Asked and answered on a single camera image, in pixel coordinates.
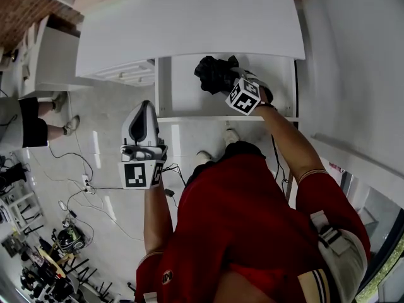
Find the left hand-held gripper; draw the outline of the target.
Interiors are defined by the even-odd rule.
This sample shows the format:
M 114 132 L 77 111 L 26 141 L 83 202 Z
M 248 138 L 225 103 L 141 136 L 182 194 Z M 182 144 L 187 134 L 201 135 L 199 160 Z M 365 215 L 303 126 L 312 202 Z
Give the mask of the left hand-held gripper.
M 158 133 L 154 105 L 145 100 L 135 107 L 122 125 L 124 145 L 120 149 L 118 168 L 124 189 L 153 189 L 160 184 L 168 146 Z

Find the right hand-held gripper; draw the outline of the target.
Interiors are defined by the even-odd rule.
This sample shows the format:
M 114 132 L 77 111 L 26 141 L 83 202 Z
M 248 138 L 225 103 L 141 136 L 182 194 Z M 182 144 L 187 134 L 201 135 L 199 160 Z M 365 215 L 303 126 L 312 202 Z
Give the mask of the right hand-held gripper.
M 266 83 L 243 68 L 234 67 L 230 70 L 239 75 L 226 99 L 231 109 L 249 116 L 256 107 L 273 107 L 273 94 Z

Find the white drawer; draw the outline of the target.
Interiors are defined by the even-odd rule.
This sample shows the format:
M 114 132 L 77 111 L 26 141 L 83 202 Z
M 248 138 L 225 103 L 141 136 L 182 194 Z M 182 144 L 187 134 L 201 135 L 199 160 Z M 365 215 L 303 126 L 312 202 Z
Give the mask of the white drawer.
M 294 59 L 283 56 L 236 54 L 242 68 L 268 84 L 274 95 L 273 105 L 289 121 L 299 116 L 297 70 Z M 204 54 L 163 57 L 156 62 L 155 110 L 159 122 L 191 120 L 260 121 L 231 109 L 226 96 L 211 95 L 201 89 L 194 70 Z

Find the person's left forearm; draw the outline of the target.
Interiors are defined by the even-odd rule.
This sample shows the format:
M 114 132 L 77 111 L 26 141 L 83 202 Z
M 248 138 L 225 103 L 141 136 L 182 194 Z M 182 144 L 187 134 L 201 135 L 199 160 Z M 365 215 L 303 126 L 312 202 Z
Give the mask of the person's left forearm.
M 145 251 L 163 251 L 173 234 L 173 224 L 162 181 L 158 187 L 145 190 L 144 204 Z

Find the person's right forearm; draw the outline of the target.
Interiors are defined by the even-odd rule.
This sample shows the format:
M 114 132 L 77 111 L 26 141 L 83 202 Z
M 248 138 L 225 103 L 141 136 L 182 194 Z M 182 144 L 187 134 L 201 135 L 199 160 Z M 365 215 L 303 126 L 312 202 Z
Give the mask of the person's right forearm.
M 291 122 L 269 106 L 257 107 L 255 111 L 264 119 L 298 184 L 308 175 L 327 173 L 315 149 Z

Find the white furniture panel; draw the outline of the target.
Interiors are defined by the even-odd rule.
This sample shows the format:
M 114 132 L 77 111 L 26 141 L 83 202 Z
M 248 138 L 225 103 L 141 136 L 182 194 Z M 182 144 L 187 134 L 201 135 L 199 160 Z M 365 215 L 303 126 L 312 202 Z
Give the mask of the white furniture panel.
M 305 59 L 294 0 L 122 0 L 88 13 L 76 75 L 167 56 L 246 53 Z

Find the person's white shoe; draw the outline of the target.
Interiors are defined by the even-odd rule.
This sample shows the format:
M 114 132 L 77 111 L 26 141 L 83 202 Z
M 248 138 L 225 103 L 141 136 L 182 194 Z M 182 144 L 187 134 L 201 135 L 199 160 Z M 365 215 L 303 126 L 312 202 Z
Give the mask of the person's white shoe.
M 214 158 L 207 151 L 199 151 L 195 156 L 196 165 L 215 164 Z
M 225 142 L 225 146 L 229 146 L 232 143 L 240 141 L 240 137 L 234 129 L 227 129 L 224 132 L 223 140 Z

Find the person's left white shoe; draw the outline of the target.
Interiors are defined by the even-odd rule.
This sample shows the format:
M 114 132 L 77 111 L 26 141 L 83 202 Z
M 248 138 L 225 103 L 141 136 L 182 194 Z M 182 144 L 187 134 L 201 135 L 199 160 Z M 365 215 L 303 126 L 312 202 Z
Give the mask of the person's left white shoe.
M 199 151 L 195 156 L 196 165 L 215 164 L 214 158 L 207 151 Z

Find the person's black shorts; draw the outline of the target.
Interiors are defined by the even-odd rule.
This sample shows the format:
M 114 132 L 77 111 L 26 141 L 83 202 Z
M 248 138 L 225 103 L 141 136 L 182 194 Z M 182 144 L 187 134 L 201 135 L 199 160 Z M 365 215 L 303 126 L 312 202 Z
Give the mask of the person's black shorts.
M 235 143 L 231 143 L 228 146 L 226 146 L 225 152 L 219 160 L 212 159 L 210 154 L 205 151 L 200 151 L 198 155 L 204 155 L 205 157 L 203 160 L 200 160 L 199 164 L 197 164 L 197 166 L 195 167 L 193 173 L 186 182 L 186 186 L 192 183 L 197 178 L 197 176 L 199 176 L 200 173 L 202 173 L 204 170 L 234 156 L 254 155 L 259 156 L 263 159 L 266 158 L 257 146 L 248 143 L 246 141 L 236 141 Z

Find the white shelf unit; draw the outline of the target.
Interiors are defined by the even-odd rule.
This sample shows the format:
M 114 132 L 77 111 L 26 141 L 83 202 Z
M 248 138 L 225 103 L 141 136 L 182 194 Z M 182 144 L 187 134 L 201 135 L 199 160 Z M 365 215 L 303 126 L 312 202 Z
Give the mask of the white shelf unit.
M 21 62 L 22 97 L 36 92 L 74 91 L 93 86 L 93 80 L 76 76 L 79 38 L 39 23 L 35 44 Z

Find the person's red shirt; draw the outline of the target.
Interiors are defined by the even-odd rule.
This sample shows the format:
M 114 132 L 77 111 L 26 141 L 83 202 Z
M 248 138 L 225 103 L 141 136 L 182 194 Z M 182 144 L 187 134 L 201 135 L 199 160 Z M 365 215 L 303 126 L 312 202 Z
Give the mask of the person's red shirt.
M 227 272 L 275 303 L 306 303 L 299 276 L 326 273 L 331 303 L 341 303 L 319 252 L 311 215 L 324 211 L 334 229 L 369 238 L 334 178 L 316 173 L 298 186 L 291 208 L 265 159 L 237 155 L 204 170 L 184 190 L 177 225 L 163 251 L 147 255 L 136 272 L 136 303 L 213 303 Z

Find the dark helmet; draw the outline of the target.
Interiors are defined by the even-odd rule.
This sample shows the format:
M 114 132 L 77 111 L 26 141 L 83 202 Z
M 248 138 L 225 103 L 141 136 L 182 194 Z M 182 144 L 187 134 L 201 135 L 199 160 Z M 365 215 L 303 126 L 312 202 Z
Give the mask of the dark helmet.
M 75 253 L 85 246 L 85 236 L 80 229 L 70 225 L 57 235 L 57 244 L 64 253 Z

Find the white metal rack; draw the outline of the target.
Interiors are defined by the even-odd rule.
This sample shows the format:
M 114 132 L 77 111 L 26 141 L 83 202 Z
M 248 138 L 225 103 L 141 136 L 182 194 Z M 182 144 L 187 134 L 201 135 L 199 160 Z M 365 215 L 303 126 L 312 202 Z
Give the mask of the white metal rack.
M 0 209 L 3 209 L 6 220 L 13 230 L 18 234 L 24 234 L 43 217 L 37 196 L 34 192 L 25 195 L 15 195 L 10 192 L 8 195 L 15 197 L 14 199 L 7 196 L 0 198 Z

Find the wooden stool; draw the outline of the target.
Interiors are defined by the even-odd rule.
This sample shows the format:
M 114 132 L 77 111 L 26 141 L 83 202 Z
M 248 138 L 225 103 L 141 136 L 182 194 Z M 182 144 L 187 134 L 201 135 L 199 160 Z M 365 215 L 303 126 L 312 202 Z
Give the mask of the wooden stool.
M 77 254 L 66 254 L 59 260 L 55 260 L 51 257 L 50 254 L 45 252 L 42 248 L 38 248 L 37 251 L 39 252 L 40 256 L 44 258 L 50 265 L 54 266 L 56 268 L 56 275 L 59 278 L 65 278 L 66 277 L 66 272 L 63 270 L 63 266 L 68 263 L 69 261 L 74 260 L 74 258 L 77 258 Z

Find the black framed window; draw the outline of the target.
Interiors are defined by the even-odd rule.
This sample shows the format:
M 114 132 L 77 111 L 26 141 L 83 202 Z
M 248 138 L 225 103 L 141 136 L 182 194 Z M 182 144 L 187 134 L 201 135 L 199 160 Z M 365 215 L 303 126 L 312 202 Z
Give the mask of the black framed window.
M 349 172 L 342 174 L 340 186 L 371 244 L 354 303 L 404 303 L 404 209 Z

